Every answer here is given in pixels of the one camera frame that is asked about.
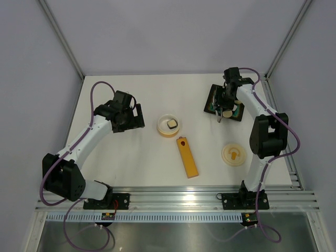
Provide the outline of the metal serving tongs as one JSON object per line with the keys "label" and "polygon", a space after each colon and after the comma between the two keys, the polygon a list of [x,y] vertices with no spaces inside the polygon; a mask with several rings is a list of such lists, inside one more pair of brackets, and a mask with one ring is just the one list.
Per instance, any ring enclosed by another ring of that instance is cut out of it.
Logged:
{"label": "metal serving tongs", "polygon": [[216,120],[218,123],[221,122],[223,118],[223,108],[222,107],[216,107],[215,108],[215,113],[216,113]]}

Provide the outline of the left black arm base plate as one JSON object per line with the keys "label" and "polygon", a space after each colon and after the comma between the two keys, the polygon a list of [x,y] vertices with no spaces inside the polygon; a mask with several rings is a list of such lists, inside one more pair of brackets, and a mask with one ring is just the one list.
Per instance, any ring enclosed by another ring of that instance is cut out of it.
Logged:
{"label": "left black arm base plate", "polygon": [[88,199],[84,202],[85,210],[128,210],[130,204],[129,193],[112,193],[107,195],[103,200]]}

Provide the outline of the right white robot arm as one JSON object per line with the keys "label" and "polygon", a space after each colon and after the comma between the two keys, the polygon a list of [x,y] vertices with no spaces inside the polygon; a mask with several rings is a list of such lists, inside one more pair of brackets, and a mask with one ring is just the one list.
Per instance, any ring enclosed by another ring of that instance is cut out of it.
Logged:
{"label": "right white robot arm", "polygon": [[218,122],[231,117],[234,106],[241,102],[254,118],[249,138],[253,159],[238,193],[222,194],[223,205],[250,208],[266,202],[264,181],[269,164],[287,147],[288,116],[278,113],[259,98],[256,83],[240,74],[240,68],[231,67],[224,71],[222,87],[213,95],[212,105]]}

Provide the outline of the rice roll with seaweed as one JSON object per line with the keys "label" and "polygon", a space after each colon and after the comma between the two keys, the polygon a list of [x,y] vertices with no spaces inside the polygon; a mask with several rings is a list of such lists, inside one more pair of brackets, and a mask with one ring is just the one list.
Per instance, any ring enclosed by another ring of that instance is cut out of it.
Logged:
{"label": "rice roll with seaweed", "polygon": [[166,124],[167,124],[167,127],[169,129],[175,129],[178,126],[178,123],[177,123],[177,121],[175,119],[171,119],[171,120],[167,121]]}

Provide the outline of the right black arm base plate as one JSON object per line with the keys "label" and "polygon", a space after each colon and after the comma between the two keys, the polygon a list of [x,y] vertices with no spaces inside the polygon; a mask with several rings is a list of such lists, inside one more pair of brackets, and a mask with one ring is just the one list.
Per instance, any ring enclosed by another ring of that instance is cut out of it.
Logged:
{"label": "right black arm base plate", "polygon": [[270,209],[268,195],[262,190],[258,196],[256,192],[243,193],[223,193],[222,205],[224,210],[255,210],[256,197],[258,197],[258,210]]}

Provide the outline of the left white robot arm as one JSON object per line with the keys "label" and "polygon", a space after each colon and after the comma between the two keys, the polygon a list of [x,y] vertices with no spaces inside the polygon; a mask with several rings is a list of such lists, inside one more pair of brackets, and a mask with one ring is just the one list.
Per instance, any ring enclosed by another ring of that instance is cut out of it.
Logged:
{"label": "left white robot arm", "polygon": [[121,133],[145,126],[142,108],[135,97],[116,91],[113,99],[91,109],[89,124],[57,154],[46,154],[42,161],[40,191],[49,191],[63,201],[87,199],[94,207],[107,209],[113,204],[113,188],[106,183],[86,180],[81,173],[87,157],[110,133]]}

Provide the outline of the round yellow lunch bowl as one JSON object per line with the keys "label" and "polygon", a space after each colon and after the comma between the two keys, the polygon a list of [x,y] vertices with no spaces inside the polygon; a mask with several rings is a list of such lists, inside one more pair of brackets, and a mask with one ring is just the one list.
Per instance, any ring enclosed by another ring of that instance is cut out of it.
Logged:
{"label": "round yellow lunch bowl", "polygon": [[156,129],[162,137],[172,138],[180,131],[180,122],[176,116],[165,114],[158,119]]}

